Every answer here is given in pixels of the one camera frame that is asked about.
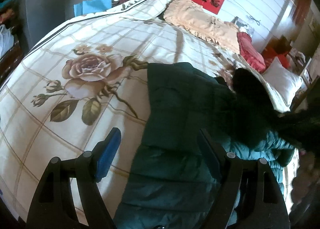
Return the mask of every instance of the quilt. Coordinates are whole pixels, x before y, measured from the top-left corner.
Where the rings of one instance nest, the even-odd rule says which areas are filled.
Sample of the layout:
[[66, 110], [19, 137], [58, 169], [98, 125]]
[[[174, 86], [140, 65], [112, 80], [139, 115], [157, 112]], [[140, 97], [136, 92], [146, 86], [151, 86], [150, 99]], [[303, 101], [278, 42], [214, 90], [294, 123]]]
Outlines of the quilt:
[[[245, 60], [157, 16], [171, 0], [131, 0], [106, 12], [68, 20], [28, 53], [0, 89], [0, 189], [26, 220], [36, 186], [52, 157], [76, 158], [108, 135], [122, 133], [111, 169], [98, 187], [113, 217], [150, 114], [149, 62], [189, 62], [230, 79]], [[274, 107], [281, 96], [260, 78]], [[79, 221], [86, 224], [71, 181]]]

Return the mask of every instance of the wooden furniture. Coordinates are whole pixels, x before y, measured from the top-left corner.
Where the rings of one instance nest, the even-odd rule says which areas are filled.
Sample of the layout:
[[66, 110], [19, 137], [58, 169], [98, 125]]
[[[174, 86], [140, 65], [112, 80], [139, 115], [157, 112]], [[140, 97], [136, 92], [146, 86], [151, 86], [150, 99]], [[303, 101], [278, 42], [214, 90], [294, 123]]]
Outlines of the wooden furniture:
[[301, 95], [299, 96], [296, 100], [294, 100], [294, 102], [291, 104], [290, 106], [290, 110], [292, 112], [296, 111], [297, 108], [299, 107], [299, 105], [301, 105], [301, 103], [307, 99], [307, 97], [313, 93], [313, 90], [315, 87], [318, 87], [320, 85], [320, 77], [317, 76], [311, 84], [307, 85], [307, 90]]
[[273, 36], [268, 42], [266, 48], [273, 48], [277, 54], [289, 52], [292, 49], [292, 47], [290, 46], [290, 42], [283, 35], [280, 39]]
[[293, 62], [295, 63], [296, 67], [297, 67], [297, 74], [302, 77], [303, 81], [306, 83], [306, 85], [308, 86], [309, 85], [309, 81], [307, 80], [307, 78], [305, 77], [304, 73], [305, 71], [308, 71], [308, 67], [309, 67], [309, 64], [311, 62], [311, 59], [312, 58], [309, 58], [307, 60], [306, 63], [303, 63], [299, 60], [297, 60], [296, 57], [294, 57], [293, 55], [290, 54], [290, 52], [288, 53], [288, 55], [291, 57], [291, 59], [293, 60]]
[[23, 52], [20, 48], [18, 37], [15, 35], [13, 47], [0, 58], [0, 87], [22, 59]]

